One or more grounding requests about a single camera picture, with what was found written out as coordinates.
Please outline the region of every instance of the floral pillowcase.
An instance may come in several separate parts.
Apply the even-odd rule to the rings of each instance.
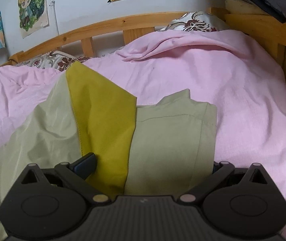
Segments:
[[[33,59],[30,59],[25,62],[20,62],[15,66],[26,65],[30,67],[35,67],[39,69],[47,69],[47,68],[54,68],[60,71],[67,70],[68,67],[72,65],[75,61],[78,62],[85,62],[89,58],[85,56],[81,57],[74,57],[73,55],[60,52],[60,51],[51,51],[49,53],[43,54],[41,56],[37,56]]]
[[[186,13],[180,19],[173,20],[167,27],[159,30],[180,30],[180,31],[201,31],[201,32],[216,32],[229,30],[225,22],[212,14],[205,12]]]

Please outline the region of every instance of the ridged black surface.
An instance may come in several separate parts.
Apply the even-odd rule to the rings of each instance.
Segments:
[[[236,241],[207,225],[194,207],[171,197],[119,196],[96,207],[78,229],[51,241]],[[274,236],[266,241],[284,241]],[[9,237],[6,241],[22,241]]]

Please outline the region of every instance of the pink blanket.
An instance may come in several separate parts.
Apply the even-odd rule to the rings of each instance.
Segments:
[[[286,86],[282,69],[249,36],[220,32],[154,32],[85,65],[156,104],[189,88],[218,107],[215,160],[260,162],[286,198]],[[0,146],[39,102],[59,72],[0,68]]]
[[[47,99],[60,71],[31,67],[0,68],[0,147],[37,104]]]

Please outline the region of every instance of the wooden headboard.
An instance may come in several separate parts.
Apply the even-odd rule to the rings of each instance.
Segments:
[[[23,62],[76,41],[81,41],[85,56],[94,57],[95,52],[92,46],[92,37],[94,36],[123,31],[124,42],[128,44],[147,33],[153,32],[156,26],[166,26],[173,19],[180,18],[184,14],[185,12],[141,14],[94,23],[54,37],[28,51],[18,52],[9,57],[9,62],[6,64],[11,64],[11,60]]]
[[[226,21],[234,30],[242,31],[253,37],[282,67],[285,62],[286,51],[286,23],[281,24],[272,16],[254,8],[254,13],[238,13],[238,9],[226,10],[223,8],[209,8],[208,13],[214,14]],[[28,51],[21,51],[9,58],[3,65],[13,65],[53,50],[60,50],[61,46],[81,41],[84,55],[95,57],[92,37],[123,31],[125,44],[153,32],[156,26],[166,26],[173,19],[180,18],[185,12],[162,12],[120,17],[94,23],[72,30],[46,42],[43,42]]]

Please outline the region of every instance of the black plastic mount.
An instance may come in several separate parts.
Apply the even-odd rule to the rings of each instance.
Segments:
[[[283,240],[286,201],[259,163],[215,162],[213,174],[176,201],[118,196],[113,203],[84,180],[96,163],[89,153],[53,169],[29,164],[0,206],[8,241],[151,240],[151,231],[156,240]]]

